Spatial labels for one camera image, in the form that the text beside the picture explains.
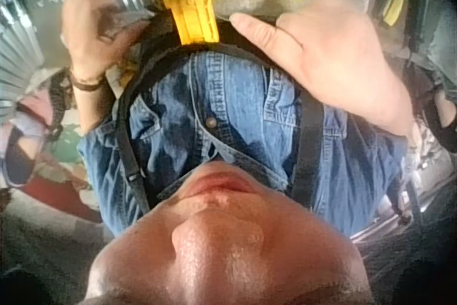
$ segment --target denim shirt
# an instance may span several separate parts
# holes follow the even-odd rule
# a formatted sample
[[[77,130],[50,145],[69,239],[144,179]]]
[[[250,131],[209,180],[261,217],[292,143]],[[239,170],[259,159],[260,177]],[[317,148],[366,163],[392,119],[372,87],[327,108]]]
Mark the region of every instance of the denim shirt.
[[[170,197],[212,159],[242,168],[290,196],[300,139],[300,90],[287,76],[216,52],[191,55],[130,108],[131,140],[145,187]],[[79,144],[101,216],[115,235],[142,213],[124,181],[112,113]],[[349,236],[365,227],[401,172],[406,140],[324,106],[311,211]]]

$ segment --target hand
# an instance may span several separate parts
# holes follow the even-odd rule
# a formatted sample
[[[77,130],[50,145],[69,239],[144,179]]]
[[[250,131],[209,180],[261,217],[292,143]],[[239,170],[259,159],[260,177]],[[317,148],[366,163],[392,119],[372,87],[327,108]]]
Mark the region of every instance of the hand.
[[[397,115],[397,96],[411,107],[406,89],[383,57],[370,19],[343,0],[315,0],[280,16],[276,27],[245,14],[234,14],[230,20],[325,104],[379,126],[390,125]]]
[[[116,6],[114,0],[65,0],[62,35],[69,50],[74,77],[96,84],[138,39],[147,23],[140,22],[121,31],[115,39],[99,36],[103,14]]]

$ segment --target shirt pocket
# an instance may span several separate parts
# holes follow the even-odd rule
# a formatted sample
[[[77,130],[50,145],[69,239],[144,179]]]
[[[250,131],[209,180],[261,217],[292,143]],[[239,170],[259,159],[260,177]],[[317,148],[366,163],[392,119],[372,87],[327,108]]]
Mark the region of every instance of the shirt pocket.
[[[266,70],[270,73],[263,120],[291,127],[299,125],[301,117],[300,91],[292,80],[275,69]]]
[[[154,98],[139,94],[131,105],[129,120],[131,138],[134,141],[147,139],[159,131],[161,121],[154,111]]]

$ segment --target shirt button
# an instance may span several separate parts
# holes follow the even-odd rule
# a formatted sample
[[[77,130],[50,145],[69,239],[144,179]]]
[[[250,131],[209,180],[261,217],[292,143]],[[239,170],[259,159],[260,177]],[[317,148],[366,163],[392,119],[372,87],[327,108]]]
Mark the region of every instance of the shirt button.
[[[217,126],[217,120],[214,117],[208,117],[205,120],[205,125],[208,129],[214,129]]]

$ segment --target lips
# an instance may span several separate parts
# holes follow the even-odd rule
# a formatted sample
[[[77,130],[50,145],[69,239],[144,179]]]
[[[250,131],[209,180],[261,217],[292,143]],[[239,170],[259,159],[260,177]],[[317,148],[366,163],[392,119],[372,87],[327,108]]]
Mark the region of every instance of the lips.
[[[182,190],[180,198],[191,198],[193,196],[211,192],[257,193],[252,185],[239,174],[225,171],[202,176],[197,180],[191,181],[191,183]]]

